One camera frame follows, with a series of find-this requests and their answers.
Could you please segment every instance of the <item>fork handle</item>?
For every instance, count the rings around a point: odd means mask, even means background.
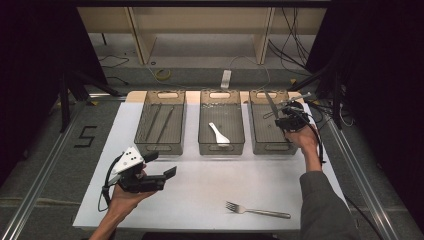
[[[263,211],[263,210],[246,210],[246,212],[251,212],[251,213],[256,213],[256,214],[261,214],[261,215],[266,215],[271,217],[279,217],[279,218],[286,218],[286,219],[291,218],[291,215],[288,213],[270,212],[270,211]]]

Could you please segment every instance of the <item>white spoon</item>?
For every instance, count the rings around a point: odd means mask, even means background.
[[[209,126],[211,126],[211,128],[215,132],[216,143],[218,143],[218,146],[220,146],[220,147],[228,147],[229,146],[229,143],[230,143],[230,139],[228,139],[224,135],[222,135],[218,131],[218,129],[215,127],[215,124],[213,124],[212,122],[209,123]]]

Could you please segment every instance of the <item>floor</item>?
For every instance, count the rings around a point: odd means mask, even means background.
[[[301,81],[306,77],[297,73],[307,74],[297,65],[283,62],[283,66],[281,60],[270,51],[267,52],[265,64],[257,65],[254,62],[251,38],[244,35],[163,35],[157,39],[152,57],[145,66],[138,62],[131,36],[108,34],[107,46],[104,45],[100,34],[91,34],[90,37],[99,59],[113,55],[101,60],[100,63],[105,66],[104,72],[109,77],[109,85],[124,93],[133,90],[169,88],[172,84],[187,88],[219,87],[224,69],[231,69],[233,72],[230,87],[240,86],[245,89],[263,84],[273,88],[288,88],[291,85],[290,80]],[[281,47],[285,36],[272,36],[271,39],[275,43],[280,43]],[[310,49],[314,36],[302,36],[301,39],[305,48]],[[293,42],[289,42],[286,52],[301,61],[297,57]],[[172,73],[171,79],[165,84],[156,82],[151,73],[161,68],[170,69]],[[302,93],[313,92],[314,87],[316,85],[312,84],[302,89]],[[89,104],[71,101],[70,107],[75,115],[73,118],[75,121],[69,134],[63,136],[59,133],[60,104],[55,105],[46,118],[39,137],[28,148],[28,158],[18,163],[7,182],[1,187],[2,234],[5,233],[15,212],[22,206],[21,203],[27,197],[34,180],[38,179],[40,170],[46,169],[43,164],[46,160],[55,159],[50,166],[51,172],[48,178],[40,186],[42,191],[27,216],[26,224],[18,231],[19,239],[83,239],[90,236],[90,232],[73,228],[72,222],[96,167],[96,160],[108,137],[114,116],[124,99],[110,99],[101,95],[104,93],[96,88],[88,86],[87,89],[93,96],[97,94],[98,98],[94,98]],[[331,121],[325,118],[319,121],[321,115],[316,110],[313,110],[313,115],[321,129],[321,137],[343,192],[375,224],[375,216],[372,214],[372,208],[367,205],[367,197],[352,174],[345,152],[335,140]],[[375,162],[360,129],[356,125],[347,126],[352,121],[349,116],[346,117],[346,121],[347,124],[343,125],[343,130],[338,131],[338,134],[346,136],[366,181],[387,214],[396,236],[392,239],[424,239],[384,172]],[[95,138],[90,147],[76,148],[77,145],[88,144],[86,139],[80,138],[82,131],[85,131],[85,135]],[[57,144],[60,138],[65,139],[63,146]],[[58,156],[51,155],[52,149],[59,149]],[[349,206],[362,239],[378,239],[359,211],[353,205]],[[120,230],[116,239],[140,239],[141,235],[139,232]],[[276,235],[279,239],[299,239],[297,231]]]

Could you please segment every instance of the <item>gray carpet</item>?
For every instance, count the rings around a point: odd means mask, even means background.
[[[145,68],[105,69],[105,73],[107,76],[119,77],[130,83],[129,85],[124,85],[119,80],[109,79],[111,87],[124,93],[133,90],[175,88],[169,85],[159,85]],[[288,79],[292,77],[292,73],[284,70],[270,70],[269,73],[272,79],[272,82],[268,85],[269,88],[281,89],[290,86]],[[232,76],[230,87],[237,87],[242,90],[258,88],[266,83],[263,79],[267,79],[264,70],[233,70]],[[198,85],[201,87],[217,87],[221,78],[222,69],[172,69],[172,77],[166,83],[186,87]],[[91,92],[100,92],[91,86],[87,88]],[[302,92],[312,91],[313,89],[313,85],[308,86]],[[90,232],[73,228],[72,221],[78,211],[78,204],[82,201],[88,183],[91,180],[119,105],[119,101],[99,101],[96,106],[85,106],[78,121],[75,123],[74,130],[59,161],[41,193],[42,198],[64,202],[61,202],[62,205],[53,204],[52,202],[38,203],[31,213],[20,239],[81,239],[90,236]],[[59,135],[60,126],[60,111],[55,108],[52,115],[47,118],[39,137],[29,148],[29,158],[16,166],[8,181],[0,189],[0,198],[2,199],[0,205],[0,231],[4,231],[4,227],[20,203],[19,199],[25,196],[39,169],[41,169],[44,160]],[[75,145],[88,143],[87,139],[79,139],[84,126],[96,126],[96,128],[86,130],[86,135],[94,136],[95,138],[91,147],[75,148]],[[372,152],[367,147],[368,145],[364,141],[360,130],[356,126],[344,127],[343,132],[351,143],[351,147],[380,201],[388,209],[389,216],[400,239],[424,239],[408,211],[404,208],[402,201],[385,177],[384,172],[377,167]],[[321,134],[343,192],[364,210],[373,221],[328,126],[322,127]],[[15,200],[6,202],[5,198],[14,198]],[[359,223],[358,228],[363,239],[378,239],[363,217],[352,207],[351,209],[353,217]],[[280,239],[298,239],[297,232],[280,233],[278,235]],[[120,230],[116,239],[140,239],[140,237],[141,233]]]

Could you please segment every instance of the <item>transparent gray basket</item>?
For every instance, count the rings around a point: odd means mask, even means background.
[[[185,91],[148,91],[134,143],[141,154],[182,155]]]
[[[289,97],[285,90],[267,92],[277,108],[281,106],[281,101]],[[249,92],[249,120],[254,154],[292,155],[296,153],[296,145],[287,141],[281,129],[275,125],[275,116],[264,91]]]
[[[230,140],[219,146],[209,123]],[[199,150],[201,155],[241,155],[244,147],[240,92],[203,90],[200,93]]]

